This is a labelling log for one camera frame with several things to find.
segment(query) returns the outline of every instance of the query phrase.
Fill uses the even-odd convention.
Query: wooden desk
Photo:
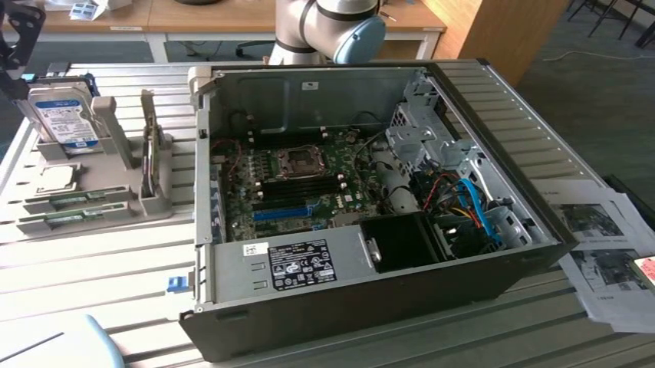
[[[410,58],[431,59],[446,29],[436,15],[422,2],[408,5],[404,0],[391,0],[383,11],[398,21],[386,19],[386,39],[391,42],[382,54],[398,57],[411,52]],[[167,41],[274,41],[275,0],[223,0],[204,6],[156,0],[147,38],[155,62],[160,63],[168,62]]]
[[[72,21],[67,11],[48,11],[39,41],[147,41],[144,32],[153,1],[133,0],[132,5],[104,12],[95,21]],[[7,23],[3,31],[8,41],[17,39]]]

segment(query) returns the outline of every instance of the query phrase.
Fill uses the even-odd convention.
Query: blue pcie slot
[[[310,217],[311,207],[302,207],[299,209],[278,209],[275,211],[255,212],[252,214],[252,220],[267,221],[290,219],[294,217]]]

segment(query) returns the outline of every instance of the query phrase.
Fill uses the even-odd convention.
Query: blue hard drive label
[[[336,281],[326,239],[268,247],[268,260],[278,291]]]
[[[99,143],[93,124],[81,117],[79,100],[39,101],[35,107],[52,136],[68,148],[88,148]]]

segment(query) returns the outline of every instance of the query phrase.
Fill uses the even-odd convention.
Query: chair leg
[[[570,18],[566,21],[571,21],[571,19],[574,19],[574,16],[578,14],[578,12],[580,11],[580,9],[583,8],[586,3],[587,3],[587,0],[583,0],[583,3],[580,4],[580,6],[578,6],[578,9],[575,9],[572,15],[570,16]]]
[[[587,37],[591,37],[594,32],[596,31],[598,27],[600,26],[600,23],[603,22],[603,19],[607,17],[607,14],[610,14],[610,10],[612,10],[614,5],[616,4],[618,0],[612,0],[610,4],[607,5],[607,9],[603,11],[603,15],[600,18],[598,18],[596,25],[594,25],[594,29],[591,30],[590,34]]]
[[[639,10],[639,5],[642,5],[642,2],[644,2],[644,0],[639,0],[639,4],[635,5],[635,10],[632,10],[631,17],[627,19],[626,25],[623,26],[622,34],[618,36],[619,40],[623,38],[623,35],[626,34],[627,28],[631,26],[632,18],[635,17],[635,14],[636,14],[636,11]]]

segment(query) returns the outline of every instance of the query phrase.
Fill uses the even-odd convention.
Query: green circuit board
[[[262,202],[258,195],[260,190],[258,183],[286,182],[295,179],[280,174],[283,169],[279,157],[283,151],[288,151],[290,148],[262,150],[243,145],[241,157],[233,169],[237,150],[233,148],[227,150],[227,162],[223,167],[225,171],[232,169],[233,172],[225,183],[227,237],[229,242],[351,225],[358,218],[380,214],[378,203],[371,200],[371,196],[367,194],[368,188],[374,190],[380,188],[375,170],[366,165],[359,166],[360,175],[367,181],[367,184],[363,184],[354,168],[354,155],[366,140],[364,138],[354,140],[350,137],[348,141],[347,136],[348,131],[335,132],[322,145],[308,145],[308,148],[319,148],[323,157],[324,169],[316,176],[342,174],[342,182],[346,183],[347,187],[331,194],[303,197],[304,206],[311,208],[311,214],[294,218],[255,221],[255,211],[252,210],[252,205]],[[366,155],[367,153],[362,151],[359,157],[366,158]]]

